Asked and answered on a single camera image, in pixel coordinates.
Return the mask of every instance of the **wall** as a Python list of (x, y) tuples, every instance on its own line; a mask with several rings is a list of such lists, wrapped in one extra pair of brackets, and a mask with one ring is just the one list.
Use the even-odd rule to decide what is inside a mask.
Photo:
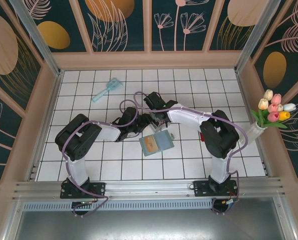
[(0, 230), (15, 182), (24, 181), (54, 74), (0, 0)]
[(280, 93), (282, 104), (297, 105), (284, 122), (287, 129), (268, 128), (260, 142), (273, 176), (283, 181), (298, 224), (298, 0), (286, 0), (280, 8), (241, 79), (253, 109), (266, 89)]
[(24, 1), (62, 69), (221, 66), (267, 0)]

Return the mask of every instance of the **flower vase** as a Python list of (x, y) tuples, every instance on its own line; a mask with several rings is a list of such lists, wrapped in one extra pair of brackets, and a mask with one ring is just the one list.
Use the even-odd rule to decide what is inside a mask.
[[(248, 136), (248, 145), (250, 145), (256, 138), (258, 138), (266, 129), (266, 127), (260, 127), (256, 122), (254, 122), (250, 128), (246, 131)], [(243, 134), (240, 136), (239, 142), (241, 144), (245, 143), (245, 137)]]

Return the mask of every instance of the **ventilation grille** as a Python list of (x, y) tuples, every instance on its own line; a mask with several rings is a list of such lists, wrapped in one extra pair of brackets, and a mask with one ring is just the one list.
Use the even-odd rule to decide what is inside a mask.
[[(152, 200), (152, 201), (111, 201), (104, 204), (99, 211), (121, 210), (176, 210), (176, 209), (210, 209), (211, 199), (189, 200)], [(25, 212), (71, 211), (73, 202), (27, 202)], [(77, 211), (93, 210), (101, 203), (93, 203), (77, 208)]]

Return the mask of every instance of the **pink tulip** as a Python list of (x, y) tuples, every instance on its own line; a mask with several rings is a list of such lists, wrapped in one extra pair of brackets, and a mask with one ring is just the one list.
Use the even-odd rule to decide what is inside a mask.
[(272, 123), (276, 122), (279, 120), (279, 113), (277, 111), (272, 111), (269, 115), (268, 115), (268, 120)]
[(273, 98), (271, 99), (271, 103), (279, 105), (281, 103), (281, 95), (280, 94), (273, 95)]
[(269, 107), (268, 107), (268, 112), (271, 113), (271, 112), (277, 112), (278, 111), (278, 105), (276, 104), (270, 104)]

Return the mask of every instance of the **purple cable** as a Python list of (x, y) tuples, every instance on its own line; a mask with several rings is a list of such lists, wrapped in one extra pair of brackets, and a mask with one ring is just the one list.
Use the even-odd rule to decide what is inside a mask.
[[(69, 169), (69, 159), (68, 159), (68, 157), (67, 157), (66, 154), (65, 154), (65, 149), (66, 149), (66, 147), (67, 147), (69, 141), (73, 138), (73, 136), (74, 136), (80, 129), (82, 129), (82, 128), (83, 128), (85, 125), (87, 125), (87, 124), (102, 124), (102, 125), (107, 125), (107, 126), (116, 127), (116, 128), (118, 128), (118, 127), (120, 127), (120, 128), (121, 128), (121, 127), (126, 127), (126, 126), (130, 125), (132, 122), (135, 121), (135, 119), (136, 119), (136, 117), (137, 117), (137, 115), (138, 115), (138, 112), (139, 112), (139, 111), (138, 111), (138, 108), (141, 108), (141, 109), (143, 109), (143, 110), (146, 110), (147, 112), (152, 112), (152, 113), (167, 112), (167, 111), (169, 111), (169, 110), (186, 110), (186, 111), (188, 111), (188, 112), (192, 112), (192, 113), (195, 113), (195, 114), (199, 114), (199, 115), (202, 115), (202, 116), (206, 116), (206, 117), (208, 117), (208, 118), (213, 118), (213, 119), (216, 119), (216, 120), (219, 120), (219, 121), (223, 121), (223, 122), (225, 122), (225, 123), (227, 123), (227, 124), (230, 124), (230, 125), (234, 126), (234, 127), (237, 128), (239, 131), (241, 131), (242, 134), (243, 134), (244, 137), (245, 137), (245, 143), (244, 143), (244, 145), (243, 145), (241, 148), (239, 148), (238, 150), (236, 150), (236, 151), (234, 151), (234, 152), (231, 152), (231, 154), (230, 154), (229, 157), (228, 157), (228, 162), (227, 162), (227, 166), (226, 166), (226, 170), (227, 170), (227, 172), (228, 172), (229, 174), (235, 174), (235, 173), (237, 173), (237, 187), (238, 187), (237, 197), (238, 197), (238, 196), (239, 196), (239, 175), (238, 175), (238, 171), (236, 170), (236, 171), (234, 171), (233, 173), (230, 173), (230, 172), (229, 172), (229, 163), (230, 163), (230, 161), (231, 161), (231, 157), (232, 157), (234, 154), (236, 154), (237, 152), (241, 151), (242, 149), (244, 149), (244, 148), (247, 146), (247, 144), (248, 144), (248, 137), (247, 137), (245, 131), (244, 131), (240, 126), (238, 126), (238, 125), (236, 125), (236, 124), (234, 124), (234, 123), (232, 123), (232, 122), (230, 122), (230, 121), (228, 121), (228, 120), (226, 120), (226, 119), (223, 119), (223, 118), (220, 118), (220, 117), (217, 117), (217, 116), (213, 116), (213, 115), (209, 115), (209, 114), (204, 114), (204, 112), (199, 112), (199, 111), (196, 111), (196, 110), (187, 108), (187, 107), (171, 107), (171, 108), (163, 109), (163, 110), (151, 110), (151, 109), (149, 109), (149, 108), (142, 107), (142, 106), (136, 101), (136, 95), (138, 95), (138, 94), (141, 94), (141, 95), (145, 95), (145, 96), (146, 96), (145, 93), (143, 93), (143, 92), (141, 92), (141, 91), (138, 91), (138, 92), (136, 92), (135, 94), (133, 94), (133, 99), (134, 99), (134, 101), (133, 101), (133, 100), (126, 99), (126, 100), (123, 100), (123, 101), (120, 103), (120, 111), (121, 111), (122, 113), (123, 113), (122, 108), (121, 108), (122, 103), (124, 103), (124, 102), (132, 102), (132, 103), (135, 105), (136, 114), (135, 114), (135, 116), (133, 117), (133, 119), (132, 119), (130, 122), (128, 122), (127, 124), (124, 124), (124, 125), (114, 125), (114, 124), (110, 124), (110, 123), (107, 123), (107, 122), (90, 120), (90, 121), (87, 121), (87, 122), (83, 123), (83, 124), (80, 125), (77, 129), (75, 129), (75, 130), (73, 131), (73, 133), (68, 137), (67, 141), (64, 143), (64, 146), (63, 146), (63, 149), (62, 149), (62, 155), (63, 155), (64, 159), (66, 160), (66, 161), (65, 161), (65, 162), (66, 162), (66, 169), (67, 169), (67, 172), (68, 172), (70, 181), (71, 181), (71, 182), (72, 182), (72, 183), (73, 183), (73, 184), (74, 184), (80, 191), (82, 191), (82, 192), (84, 192), (84, 193), (86, 193), (86, 194), (88, 194), (88, 195), (91, 195), (91, 196), (96, 197), (96, 198), (105, 198), (105, 200), (104, 200), (100, 205), (98, 205), (94, 210), (89, 211), (89, 212), (87, 212), (87, 213), (84, 214), (84, 215), (77, 215), (76, 212), (75, 212), (75, 210), (76, 210), (76, 208), (78, 208), (78, 207), (80, 207), (80, 206), (83, 206), (83, 205), (85, 205), (85, 204), (79, 204), (79, 205), (75, 206), (75, 208), (73, 209), (73, 213), (74, 213), (75, 217), (81, 217), (81, 218), (83, 218), (83, 217), (86, 217), (86, 216), (91, 215), (91, 214), (94, 213), (97, 209), (99, 209), (103, 204), (105, 204), (105, 203), (108, 201), (109, 198), (108, 198), (107, 196), (94, 194), (94, 193), (92, 193), (92, 192), (88, 192), (88, 191), (84, 190), (84, 189), (81, 188), (81, 187), (77, 184), (77, 182), (73, 179), (73, 177), (72, 177), (72, 175), (71, 175), (71, 172), (70, 172), (70, 169)], [(215, 199), (212, 201), (212, 210), (216, 213), (217, 210), (213, 207), (214, 201), (215, 201)]]

